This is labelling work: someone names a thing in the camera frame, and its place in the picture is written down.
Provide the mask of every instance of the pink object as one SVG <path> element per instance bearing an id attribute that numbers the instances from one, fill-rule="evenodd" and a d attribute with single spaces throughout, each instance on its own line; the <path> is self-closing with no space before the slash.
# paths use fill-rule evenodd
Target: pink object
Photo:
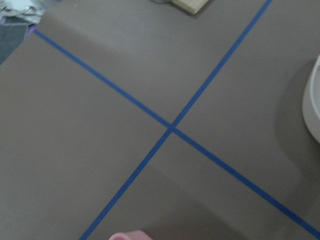
<path id="1" fill-rule="evenodd" d="M 150 238 L 143 231 L 138 230 L 127 233 L 118 232 L 112 235 L 112 237 L 110 237 L 109 240 L 152 240 L 152 238 Z"/>

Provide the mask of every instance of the white curved object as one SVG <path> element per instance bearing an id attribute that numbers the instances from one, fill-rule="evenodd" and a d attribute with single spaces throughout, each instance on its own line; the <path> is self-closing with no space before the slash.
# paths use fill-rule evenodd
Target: white curved object
<path id="1" fill-rule="evenodd" d="M 307 128 L 320 143 L 320 56 L 304 90 L 302 112 Z"/>
<path id="2" fill-rule="evenodd" d="M 110 237 L 109 240 L 152 240 L 152 239 L 143 231 L 137 230 L 137 231 L 131 231 L 127 233 L 118 232 L 112 235 L 112 237 Z"/>

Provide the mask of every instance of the blue tape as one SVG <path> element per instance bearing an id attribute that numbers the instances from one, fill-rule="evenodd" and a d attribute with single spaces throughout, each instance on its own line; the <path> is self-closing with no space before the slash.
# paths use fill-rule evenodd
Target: blue tape
<path id="1" fill-rule="evenodd" d="M 207 158 L 212 160 L 215 164 L 220 166 L 223 170 L 228 172 L 230 175 L 235 177 L 237 180 L 239 180 L 241 183 L 246 185 L 249 189 L 254 191 L 256 194 L 258 194 L 260 197 L 262 197 L 264 200 L 266 200 L 268 203 L 270 203 L 272 206 L 280 210 L 284 215 L 289 217 L 291 220 L 296 222 L 298 225 L 300 225 L 302 228 L 304 228 L 307 232 L 315 236 L 316 238 L 320 238 L 320 231 L 315 229 L 313 226 L 311 226 L 309 223 L 307 223 L 305 220 L 303 220 L 301 217 L 296 215 L 294 212 L 292 212 L 290 209 L 288 209 L 286 206 L 284 206 L 282 203 L 277 201 L 275 198 L 270 196 L 268 193 L 266 193 L 264 190 L 262 190 L 260 187 L 255 185 L 252 181 L 244 177 L 242 174 L 240 174 L 238 171 L 233 169 L 231 166 L 226 164 L 224 161 L 219 159 L 217 156 L 209 152 L 207 149 L 205 149 L 203 146 L 201 146 L 196 141 L 192 140 L 190 137 L 188 137 L 186 134 L 181 132 L 179 129 L 174 129 L 173 132 L 179 136 L 181 139 L 186 141 L 188 144 L 190 144 L 192 147 L 194 147 L 196 150 L 201 152 L 203 155 L 205 155 Z"/>
<path id="2" fill-rule="evenodd" d="M 172 130 L 167 129 L 162 137 L 158 140 L 158 142 L 153 146 L 151 151 L 147 154 L 147 156 L 143 159 L 143 161 L 138 165 L 138 167 L 133 171 L 130 177 L 125 181 L 122 187 L 116 192 L 113 198 L 108 202 L 108 204 L 104 207 L 104 209 L 100 212 L 100 214 L 95 218 L 95 220 L 91 223 L 88 229 L 84 232 L 84 234 L 79 238 L 79 240 L 86 240 L 90 236 L 90 234 L 96 229 L 96 227 L 101 223 L 101 221 L 105 218 L 105 216 L 110 212 L 113 206 L 118 202 L 121 196 L 126 192 L 126 190 L 130 187 L 130 185 L 134 182 L 134 180 L 138 177 L 138 175 L 142 172 L 145 166 L 150 162 L 152 157 L 157 153 L 160 147 L 165 143 L 168 139 Z"/>
<path id="3" fill-rule="evenodd" d="M 41 33 L 38 30 L 35 30 L 34 33 L 42 38 L 44 41 L 46 41 L 48 44 L 50 44 L 51 46 L 53 46 L 54 48 L 56 48 L 57 50 L 59 50 L 61 53 L 63 53 L 64 55 L 66 55 L 68 58 L 70 58 L 72 61 L 76 62 L 78 65 L 80 65 L 81 67 L 83 67 L 85 70 L 87 70 L 89 73 L 91 73 L 92 75 L 94 75 L 95 77 L 97 77 L 98 79 L 100 79 L 102 82 L 104 82 L 105 84 L 107 84 L 110 88 L 112 88 L 113 90 L 115 90 L 116 92 L 118 92 L 120 95 L 122 95 L 123 97 L 125 97 L 127 100 L 129 100 L 130 102 L 132 102 L 134 105 L 136 105 L 138 108 L 140 108 L 142 111 L 144 111 L 145 113 L 147 113 L 148 115 L 150 115 L 151 117 L 153 117 L 155 120 L 157 120 L 159 123 L 161 123 L 162 125 L 164 125 L 165 127 L 169 128 L 170 127 L 170 123 L 167 122 L 164 118 L 162 118 L 161 116 L 159 116 L 158 114 L 156 114 L 154 111 L 152 111 L 150 108 L 148 108 L 146 105 L 144 105 L 142 102 L 140 102 L 139 100 L 137 100 L 136 98 L 134 98 L 132 95 L 130 95 L 129 93 L 127 93 L 126 91 L 124 91 L 122 88 L 120 88 L 118 85 L 116 85 L 115 83 L 113 83 L 112 81 L 110 81 L 108 78 L 106 78 L 105 76 L 103 76 L 100 72 L 98 72 L 97 70 L 95 70 L 93 67 L 89 66 L 88 64 L 86 64 L 84 61 L 82 61 L 81 59 L 79 59 L 78 57 L 76 57 L 75 55 L 73 55 L 71 52 L 69 52 L 68 50 L 66 50 L 65 48 L 63 48 L 62 46 L 60 46 L 59 44 L 57 44 L 55 41 L 53 41 L 52 39 L 50 39 L 49 37 L 47 37 L 46 35 L 44 35 L 43 33 Z"/>
<path id="4" fill-rule="evenodd" d="M 212 80 L 216 77 L 216 75 L 220 72 L 220 70 L 223 68 L 223 66 L 227 63 L 227 61 L 230 59 L 230 57 L 237 50 L 239 45 L 246 38 L 248 33 L 251 31 L 251 29 L 255 26 L 255 24 L 258 22 L 258 20 L 261 18 L 261 16 L 265 13 L 265 11 L 267 10 L 267 8 L 269 7 L 269 5 L 271 4 L 272 1 L 273 0 L 267 0 L 263 4 L 263 6 L 260 8 L 260 10 L 257 12 L 257 14 L 251 20 L 251 22 L 248 24 L 248 26 L 244 29 L 244 31 L 241 33 L 241 35 L 238 37 L 238 39 L 231 46 L 229 51 L 224 55 L 224 57 L 221 59 L 221 61 L 218 63 L 218 65 L 214 68 L 214 70 L 211 72 L 211 74 L 207 77 L 207 79 L 204 81 L 204 83 L 200 86 L 198 91 L 193 95 L 193 97 L 190 99 L 190 101 L 185 105 L 183 110 L 176 117 L 176 119 L 172 123 L 173 126 L 175 126 L 175 127 L 178 126 L 178 124 L 181 122 L 181 120 L 186 116 L 186 114 L 189 112 L 189 110 L 192 108 L 192 106 L 196 103 L 196 101 L 204 93 L 204 91 L 209 86 L 209 84 L 212 82 Z"/>

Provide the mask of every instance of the pink cup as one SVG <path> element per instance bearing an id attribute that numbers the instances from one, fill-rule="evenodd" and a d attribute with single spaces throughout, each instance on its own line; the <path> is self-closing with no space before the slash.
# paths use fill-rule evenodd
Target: pink cup
<path id="1" fill-rule="evenodd" d="M 137 230 L 127 233 L 118 232 L 112 235 L 112 237 L 110 237 L 109 240 L 152 240 L 152 238 L 150 238 L 143 231 Z"/>

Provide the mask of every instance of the gray cloth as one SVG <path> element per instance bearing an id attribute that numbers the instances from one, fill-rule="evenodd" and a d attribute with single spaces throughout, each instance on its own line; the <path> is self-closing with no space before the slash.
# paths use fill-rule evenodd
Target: gray cloth
<path id="1" fill-rule="evenodd" d="M 26 39 L 30 23 L 17 17 L 7 17 L 0 24 L 0 65 Z"/>

